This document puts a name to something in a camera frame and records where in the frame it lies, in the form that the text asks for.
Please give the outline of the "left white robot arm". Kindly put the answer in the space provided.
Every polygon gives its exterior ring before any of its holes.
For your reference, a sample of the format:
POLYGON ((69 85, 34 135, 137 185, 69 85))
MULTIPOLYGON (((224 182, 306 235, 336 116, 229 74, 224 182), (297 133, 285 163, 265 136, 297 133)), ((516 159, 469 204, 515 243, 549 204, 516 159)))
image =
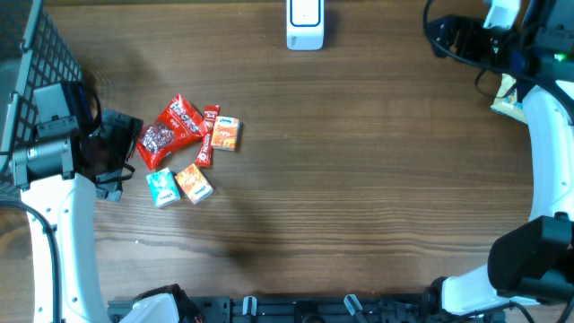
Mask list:
POLYGON ((63 81, 33 92, 39 122, 10 154, 17 201, 29 219, 34 321, 107 322, 94 238, 99 199, 118 201, 135 169, 143 122, 103 109, 95 91, 63 81))

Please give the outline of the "orange tissue pack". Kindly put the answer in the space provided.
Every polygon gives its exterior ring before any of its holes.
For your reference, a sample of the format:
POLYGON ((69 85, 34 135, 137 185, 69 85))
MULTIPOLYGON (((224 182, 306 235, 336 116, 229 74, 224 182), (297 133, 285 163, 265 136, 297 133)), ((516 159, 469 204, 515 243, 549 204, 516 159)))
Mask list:
POLYGON ((235 151, 239 140, 240 125, 238 118, 217 117, 213 127, 212 148, 235 151))
POLYGON ((194 205, 213 193, 213 186, 195 164, 191 164, 179 172, 175 179, 194 205))

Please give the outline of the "red candy bag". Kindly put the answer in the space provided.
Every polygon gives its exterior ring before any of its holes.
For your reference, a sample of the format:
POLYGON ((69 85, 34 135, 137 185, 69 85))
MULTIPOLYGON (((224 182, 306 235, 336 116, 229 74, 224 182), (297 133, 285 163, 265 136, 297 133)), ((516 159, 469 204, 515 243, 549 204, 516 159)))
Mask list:
POLYGON ((208 132, 203 115, 181 94, 149 126, 142 129, 136 149, 149 170, 169 154, 202 139, 208 132))

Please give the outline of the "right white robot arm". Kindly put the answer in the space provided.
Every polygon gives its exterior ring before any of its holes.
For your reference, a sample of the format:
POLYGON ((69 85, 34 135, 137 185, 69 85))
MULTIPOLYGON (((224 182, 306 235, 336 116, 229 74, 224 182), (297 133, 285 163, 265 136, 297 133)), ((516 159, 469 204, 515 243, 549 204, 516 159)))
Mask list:
POLYGON ((430 311, 465 320, 506 308, 573 311, 573 4, 493 1, 484 19, 424 18, 435 56, 512 77, 526 117, 533 201, 526 224, 498 238, 484 266, 433 286, 430 311))

